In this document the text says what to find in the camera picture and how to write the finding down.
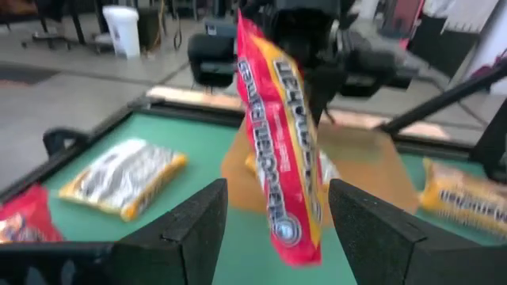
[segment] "snack bag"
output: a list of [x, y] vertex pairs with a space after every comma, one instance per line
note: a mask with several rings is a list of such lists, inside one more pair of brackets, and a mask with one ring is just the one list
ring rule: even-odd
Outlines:
[[423, 209], [507, 238], [507, 188], [425, 158]]
[[0, 208], [0, 244], [62, 240], [51, 221], [48, 192], [41, 186], [32, 186]]
[[186, 164], [186, 156], [129, 139], [102, 154], [59, 191], [59, 197], [131, 221]]
[[271, 240], [289, 265], [320, 264], [322, 178], [316, 130], [294, 60], [238, 15], [238, 93], [259, 165]]
[[[327, 157], [326, 153], [320, 150], [320, 173], [322, 174], [322, 191], [327, 195], [330, 191], [330, 182], [332, 179], [340, 178], [340, 174], [334, 163]], [[253, 174], [257, 174], [257, 164], [255, 162], [255, 154], [249, 154], [245, 160], [246, 168]]]

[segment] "black equipment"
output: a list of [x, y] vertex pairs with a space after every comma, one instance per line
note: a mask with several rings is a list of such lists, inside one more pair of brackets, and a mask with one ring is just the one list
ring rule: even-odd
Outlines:
[[[373, 51], [368, 42], [348, 28], [357, 15], [349, 15], [354, 1], [253, 0], [240, 2], [242, 15], [262, 28], [303, 68], [315, 122], [336, 93], [368, 98], [393, 82], [395, 55]], [[232, 83], [233, 70], [205, 70], [203, 63], [233, 64], [234, 37], [194, 35], [189, 60], [197, 83], [224, 87]]]
[[226, 216], [219, 179], [119, 241], [4, 244], [0, 283], [211, 284]]
[[332, 180], [334, 227], [358, 284], [502, 284], [507, 246], [481, 246]]

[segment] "table leg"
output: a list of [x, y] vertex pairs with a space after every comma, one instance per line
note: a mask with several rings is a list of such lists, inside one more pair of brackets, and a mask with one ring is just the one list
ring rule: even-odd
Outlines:
[[42, 30], [44, 32], [48, 32], [48, 24], [46, 24], [46, 19], [44, 19], [44, 17], [40, 17], [40, 25], [42, 25]]
[[98, 26], [102, 33], [109, 32], [108, 23], [105, 21], [104, 14], [102, 13], [102, 8], [104, 8], [104, 3], [102, 0], [95, 0], [95, 14], [98, 19]]
[[71, 16], [72, 16], [72, 21], [74, 22], [74, 27], [76, 28], [76, 33], [78, 34], [78, 41], [80, 44], [85, 45], [86, 44], [85, 36], [82, 33], [81, 22], [79, 21], [79, 16], [76, 11], [74, 0], [69, 1], [68, 5], [69, 5], [69, 12], [71, 13]]

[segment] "brown cardboard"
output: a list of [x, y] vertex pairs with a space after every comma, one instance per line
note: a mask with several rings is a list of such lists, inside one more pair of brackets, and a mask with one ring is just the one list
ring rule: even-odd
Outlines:
[[[414, 186], [389, 136], [376, 131], [321, 124], [318, 144], [336, 164], [341, 179], [409, 213], [418, 206]], [[251, 148], [243, 121], [223, 159], [232, 207], [265, 213], [265, 198], [257, 178], [245, 167]], [[324, 205], [324, 225], [332, 222], [329, 204]]]

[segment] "yellow snack bag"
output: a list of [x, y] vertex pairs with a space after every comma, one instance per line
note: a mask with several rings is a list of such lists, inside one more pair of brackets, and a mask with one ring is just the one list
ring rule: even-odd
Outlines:
[[425, 158], [423, 209], [507, 238], [507, 187]]
[[59, 197], [131, 221], [186, 162], [183, 154], [142, 139], [129, 139], [109, 149], [63, 186]]

